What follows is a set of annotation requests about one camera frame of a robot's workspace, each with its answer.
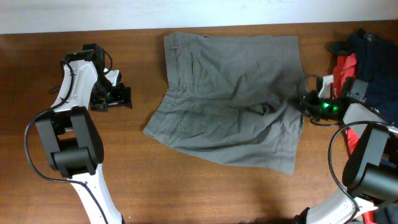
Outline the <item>grey cargo shorts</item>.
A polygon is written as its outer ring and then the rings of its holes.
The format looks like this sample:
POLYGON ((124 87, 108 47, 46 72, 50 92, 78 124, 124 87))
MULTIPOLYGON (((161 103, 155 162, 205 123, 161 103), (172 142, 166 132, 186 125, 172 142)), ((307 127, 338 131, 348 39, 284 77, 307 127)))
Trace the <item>grey cargo shorts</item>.
POLYGON ((217 164, 293 174, 303 117, 295 35, 165 36, 168 89, 144 134, 217 164))

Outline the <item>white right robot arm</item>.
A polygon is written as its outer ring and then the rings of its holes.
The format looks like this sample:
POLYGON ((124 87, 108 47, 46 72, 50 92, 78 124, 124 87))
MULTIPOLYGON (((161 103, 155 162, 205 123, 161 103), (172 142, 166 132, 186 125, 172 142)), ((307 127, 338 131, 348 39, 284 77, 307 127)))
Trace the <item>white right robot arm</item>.
POLYGON ((338 190, 321 204, 306 208, 294 223, 350 223, 366 212, 397 203, 397 129, 377 111, 375 121, 347 121, 356 114, 356 105, 373 111, 365 104, 367 89, 367 82, 349 77, 337 99, 321 99, 315 90, 289 98, 304 116, 330 119, 338 127, 328 146, 328 166, 338 190), (332 164, 333 145, 340 133, 357 125, 365 128, 339 180, 332 164))

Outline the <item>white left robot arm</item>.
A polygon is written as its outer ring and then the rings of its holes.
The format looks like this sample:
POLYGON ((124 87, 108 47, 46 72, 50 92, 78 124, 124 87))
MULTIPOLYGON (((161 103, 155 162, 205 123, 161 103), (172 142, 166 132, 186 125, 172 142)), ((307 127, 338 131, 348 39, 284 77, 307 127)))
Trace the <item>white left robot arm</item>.
POLYGON ((121 72, 107 68, 110 55, 96 43, 66 54, 60 65, 63 81, 53 105, 27 125, 35 126, 49 166, 77 192, 91 223, 124 223, 103 175, 104 147, 90 111, 132 108, 131 88, 121 72))

